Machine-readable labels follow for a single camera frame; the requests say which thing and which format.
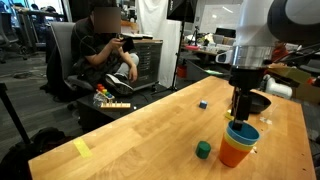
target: yellow sticky note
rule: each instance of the yellow sticky note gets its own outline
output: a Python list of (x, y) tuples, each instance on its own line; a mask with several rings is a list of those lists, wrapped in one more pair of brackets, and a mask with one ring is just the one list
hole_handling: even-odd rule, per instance
[(92, 153), (86, 143), (83, 141), (82, 138), (77, 138), (73, 140), (73, 144), (76, 146), (78, 149), (79, 153), (83, 158), (91, 157)]
[(231, 116), (231, 109), (229, 109), (224, 116), (225, 116), (226, 118), (228, 118), (229, 120), (233, 120), (233, 119), (234, 119), (234, 117)]

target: blue cup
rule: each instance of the blue cup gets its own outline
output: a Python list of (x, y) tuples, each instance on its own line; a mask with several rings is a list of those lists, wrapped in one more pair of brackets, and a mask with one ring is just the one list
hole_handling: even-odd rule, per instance
[(240, 131), (232, 129), (234, 121), (230, 121), (227, 127), (227, 133), (235, 141), (245, 144), (252, 145), (260, 138), (259, 132), (252, 127), (250, 124), (243, 123)]

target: yellow cup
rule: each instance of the yellow cup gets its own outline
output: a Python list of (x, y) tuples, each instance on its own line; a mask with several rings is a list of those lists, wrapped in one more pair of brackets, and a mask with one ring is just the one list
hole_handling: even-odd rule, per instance
[(240, 151), (251, 151), (251, 149), (255, 145), (255, 143), (252, 145), (245, 145), (245, 144), (239, 143), (235, 141), (227, 132), (224, 133), (224, 139), (230, 146)]

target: black t-shirt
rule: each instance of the black t-shirt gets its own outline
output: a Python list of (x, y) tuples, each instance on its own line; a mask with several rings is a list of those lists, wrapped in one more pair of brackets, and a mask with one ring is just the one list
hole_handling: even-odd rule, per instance
[(85, 56), (99, 54), (106, 44), (116, 34), (97, 34), (94, 33), (93, 23), (90, 18), (85, 18), (76, 22), (71, 35), (71, 53), (73, 63), (78, 63), (78, 75), (87, 80), (93, 86), (104, 77), (106, 73), (114, 73), (119, 64), (119, 53), (113, 51), (108, 59), (98, 65), (92, 66)]

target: stacked cups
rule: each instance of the stacked cups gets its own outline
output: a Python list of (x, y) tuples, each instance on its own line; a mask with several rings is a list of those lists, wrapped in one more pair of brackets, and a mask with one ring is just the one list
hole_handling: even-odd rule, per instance
[(233, 121), (230, 121), (222, 137), (219, 159), (226, 166), (236, 167), (252, 150), (260, 134), (247, 123), (240, 131), (232, 129), (232, 125)]

